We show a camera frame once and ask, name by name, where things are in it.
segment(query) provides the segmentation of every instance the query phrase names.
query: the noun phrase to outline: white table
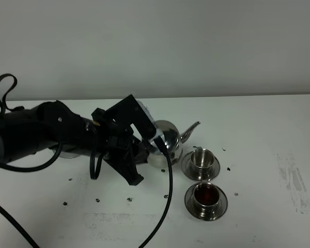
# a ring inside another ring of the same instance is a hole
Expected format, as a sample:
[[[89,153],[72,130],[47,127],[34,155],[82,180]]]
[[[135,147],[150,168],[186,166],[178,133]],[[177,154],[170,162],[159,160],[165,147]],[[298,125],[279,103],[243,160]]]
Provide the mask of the white table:
[[[117,101],[63,102],[90,118],[95,108],[107,109]],[[217,156],[222,169],[212,182],[228,197],[228,210],[220,219],[195,219],[184,205],[193,182],[175,165],[170,210],[148,248],[310,247],[310,95],[142,102],[155,120],[169,120],[181,132],[201,121],[185,151],[203,146]],[[30,108],[39,103],[8,104]],[[13,164],[39,165],[50,156],[52,152],[45,150]],[[88,163],[88,157],[58,159],[30,174],[0,169],[0,205],[41,247],[138,247],[163,212],[168,173],[139,165],[145,179],[135,187],[106,163],[99,179],[91,180]],[[0,247],[27,245],[0,215]]]

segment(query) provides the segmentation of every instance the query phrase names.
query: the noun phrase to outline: black wire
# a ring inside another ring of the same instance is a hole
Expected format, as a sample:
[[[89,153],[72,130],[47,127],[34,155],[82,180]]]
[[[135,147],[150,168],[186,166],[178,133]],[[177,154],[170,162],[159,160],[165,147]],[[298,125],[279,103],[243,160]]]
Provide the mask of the black wire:
[[[50,166],[51,164],[53,164],[55,162],[55,160],[58,158],[58,156],[60,155],[62,148],[63,148],[63,143],[60,140],[59,133],[49,123],[43,122],[43,121],[38,121],[38,120],[18,120],[18,121],[10,121],[10,122],[5,121],[2,125],[14,126],[14,125],[27,125],[27,124],[42,125],[42,126],[45,126],[49,129],[51,129],[52,134],[58,140],[58,147],[57,147],[54,155],[46,163],[39,165],[39,166],[30,167],[30,168],[15,167],[15,166],[7,165],[7,164],[0,162],[0,168],[1,169],[6,169],[8,171],[13,171],[13,172],[24,172],[24,173],[26,173],[26,172],[37,172],[37,171],[45,169],[48,166]]]
[[[23,229],[23,227],[0,206],[0,213],[20,232],[29,244],[34,248],[40,248],[39,245],[31,238],[31,236]]]
[[[10,110],[10,111],[20,111],[20,110],[23,110],[24,109],[24,107],[22,107],[22,106],[19,106],[19,107],[15,107],[15,108],[13,108],[13,109],[10,109],[8,106],[7,106],[7,103],[6,103],[6,98],[7,98],[7,95],[8,95],[8,93],[9,92],[11,92],[15,87],[16,87],[16,85],[17,85],[17,78],[14,76],[14,75],[12,75],[12,74],[9,74],[9,73],[6,73],[6,74],[3,74],[3,75],[1,75],[0,76],[0,82],[2,81],[2,79],[4,79],[4,78],[7,78],[7,77],[9,77],[9,76],[11,76],[13,79],[14,79],[14,82],[13,82],[13,84],[12,84],[12,86],[7,90],[7,92],[4,94],[4,96],[2,97],[2,101],[0,100],[0,116],[3,116],[4,114],[5,114],[5,112],[6,112],[6,109],[7,110]]]
[[[166,146],[165,146],[164,142],[162,141],[162,139],[160,137],[158,137],[154,141],[155,141],[156,145],[158,146],[159,150],[165,155],[166,160],[167,160],[167,165],[168,165],[168,169],[169,169],[169,196],[167,198],[167,202],[166,202],[164,212],[162,214],[161,219],[159,220],[158,224],[156,225],[154,230],[151,232],[151,234],[148,236],[148,238],[139,246],[139,248],[145,247],[146,244],[152,239],[152,237],[154,237],[156,232],[160,229],[160,227],[161,227],[161,225],[162,225],[162,223],[166,217],[166,214],[169,210],[169,206],[170,206],[171,199],[172,199],[173,173],[172,173],[171,159],[170,159],[169,153],[168,153]]]
[[[90,173],[91,179],[96,180],[96,179],[98,179],[98,177],[100,175],[103,153],[101,153],[99,155],[97,167],[95,168],[95,157],[97,154],[98,133],[97,133],[97,129],[94,127],[93,123],[90,123],[89,127],[94,134],[92,152],[91,152],[91,156],[89,159],[89,173]]]

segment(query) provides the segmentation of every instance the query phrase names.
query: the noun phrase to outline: red liquid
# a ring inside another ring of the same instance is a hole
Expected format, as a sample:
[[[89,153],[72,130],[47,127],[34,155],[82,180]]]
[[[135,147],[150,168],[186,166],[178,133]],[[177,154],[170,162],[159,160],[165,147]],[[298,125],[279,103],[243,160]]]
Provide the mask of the red liquid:
[[[201,185],[194,192],[195,199],[205,206],[214,205],[219,200],[219,193],[214,186]]]

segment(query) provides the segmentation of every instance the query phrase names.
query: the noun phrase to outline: white wall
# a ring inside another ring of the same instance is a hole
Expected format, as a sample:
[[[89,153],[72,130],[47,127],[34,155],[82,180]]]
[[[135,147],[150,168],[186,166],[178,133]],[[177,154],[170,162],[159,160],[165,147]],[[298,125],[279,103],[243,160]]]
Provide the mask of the white wall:
[[[310,0],[0,0],[10,99],[310,92]]]

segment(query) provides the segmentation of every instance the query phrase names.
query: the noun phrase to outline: teapot lid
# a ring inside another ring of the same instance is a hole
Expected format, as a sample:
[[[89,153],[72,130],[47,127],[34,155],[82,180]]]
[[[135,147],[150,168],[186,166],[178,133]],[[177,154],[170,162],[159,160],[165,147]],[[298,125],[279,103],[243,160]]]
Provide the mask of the teapot lid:
[[[163,132],[164,134],[164,143],[168,152],[172,152],[176,149],[179,143],[179,131],[175,125],[167,120],[157,120],[155,125]],[[154,154],[161,154],[155,144],[148,143],[147,150]]]

